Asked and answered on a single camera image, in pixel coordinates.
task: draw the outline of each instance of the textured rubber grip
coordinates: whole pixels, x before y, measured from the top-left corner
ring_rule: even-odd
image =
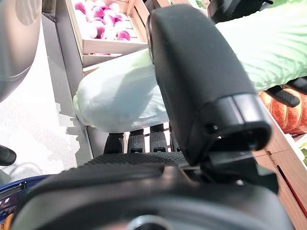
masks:
[[[285,86],[300,93],[307,94],[307,80],[305,78],[291,80]]]
[[[110,133],[106,139],[104,154],[114,154],[124,152],[124,134]]]
[[[167,152],[167,143],[163,124],[150,127],[150,152]]]
[[[278,102],[283,103],[289,107],[296,107],[300,103],[300,100],[297,97],[283,90],[279,85],[269,88],[265,92]]]
[[[175,134],[173,133],[172,127],[169,127],[169,138],[170,138],[170,144],[171,144],[171,151],[172,152],[180,152],[180,146],[178,144],[178,141],[176,140]]]
[[[127,153],[145,153],[144,130],[130,132]]]

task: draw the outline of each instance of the black ridged surface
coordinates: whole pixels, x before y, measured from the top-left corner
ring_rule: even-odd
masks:
[[[170,138],[171,150],[173,152],[180,152],[180,146],[178,145],[175,134],[173,132],[169,133],[169,138]]]
[[[181,152],[152,152],[133,154],[101,155],[87,162],[85,165],[96,164],[187,164]]]
[[[106,139],[104,154],[116,154],[124,152],[124,134],[110,133]]]
[[[145,153],[144,130],[130,132],[127,153]]]
[[[286,84],[286,87],[307,94],[307,80],[305,78],[291,80]]]
[[[150,127],[149,145],[150,152],[167,152],[167,143],[163,124]]]
[[[272,88],[269,88],[265,91],[272,98],[277,100],[280,103],[283,103],[289,107],[295,107],[299,104],[299,99],[293,96],[291,93],[282,89],[281,86],[276,85]]]

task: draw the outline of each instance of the red onion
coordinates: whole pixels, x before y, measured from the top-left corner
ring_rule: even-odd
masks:
[[[76,19],[78,24],[87,22],[86,16],[80,10],[75,10]]]
[[[108,27],[107,25],[105,25],[105,31],[103,34],[101,34],[101,39],[106,39],[107,35],[109,34],[110,32],[110,27]]]
[[[118,3],[111,3],[109,5],[109,9],[113,10],[116,14],[119,13],[119,4]]]
[[[116,17],[115,12],[114,12],[113,10],[110,10],[110,9],[104,10],[104,14],[105,14],[105,15],[110,15],[110,16],[112,16],[113,18]]]
[[[124,13],[118,13],[116,17],[121,18],[122,21],[128,20],[128,17]]]
[[[95,1],[95,5],[96,5],[96,6],[99,6],[99,7],[102,8],[103,10],[106,9],[106,4],[105,4],[105,2],[102,1],[102,0],[97,0],[97,1]]]
[[[97,29],[97,37],[101,37],[105,32],[105,25],[101,21],[93,21],[92,24]]]
[[[95,17],[94,21],[101,21],[103,24],[106,24],[105,21],[102,18]]]
[[[128,41],[130,41],[130,34],[127,31],[123,30],[118,33],[117,38],[118,40],[126,38]]]
[[[94,14],[92,11],[86,13],[86,20],[88,23],[94,21]]]
[[[96,38],[98,31],[91,23],[83,23],[79,26],[82,38]]]
[[[104,11],[102,10],[101,7],[99,6],[95,6],[93,8],[93,13],[94,13],[94,17],[100,17],[102,18],[104,16]]]
[[[117,22],[122,22],[122,21],[123,21],[122,16],[121,15],[116,15],[115,22],[117,23]]]
[[[76,9],[76,10],[83,11],[83,10],[84,10],[83,2],[82,2],[82,1],[77,1],[77,2],[75,3],[75,9]]]
[[[86,1],[84,3],[84,8],[88,8],[90,10],[92,10],[94,8],[94,6],[95,6],[95,3],[93,1],[91,1],[91,0]]]
[[[106,39],[107,40],[115,40],[116,39],[116,31],[115,30],[109,30],[107,32],[107,35],[106,35]]]
[[[113,27],[115,23],[115,18],[107,14],[107,15],[104,15],[104,21],[107,25]]]
[[[120,31],[125,30],[125,29],[126,29],[126,25],[122,21],[119,21],[119,22],[115,23],[115,25],[114,25],[114,30],[116,32],[120,32]]]

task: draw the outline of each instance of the white floor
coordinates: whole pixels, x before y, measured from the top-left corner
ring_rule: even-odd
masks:
[[[59,98],[70,95],[65,70],[58,65],[64,76],[61,81],[52,79],[48,58],[56,66],[57,57],[47,57],[41,26],[36,57],[27,77],[0,104],[0,144],[17,154],[13,165],[0,167],[0,184],[59,173],[91,158],[83,127],[74,117],[71,98]]]

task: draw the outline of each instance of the blue object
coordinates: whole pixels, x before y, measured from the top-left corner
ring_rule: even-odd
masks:
[[[11,213],[14,212],[19,201],[29,192],[38,182],[50,175],[41,175],[24,178],[0,187],[0,225],[4,223]]]

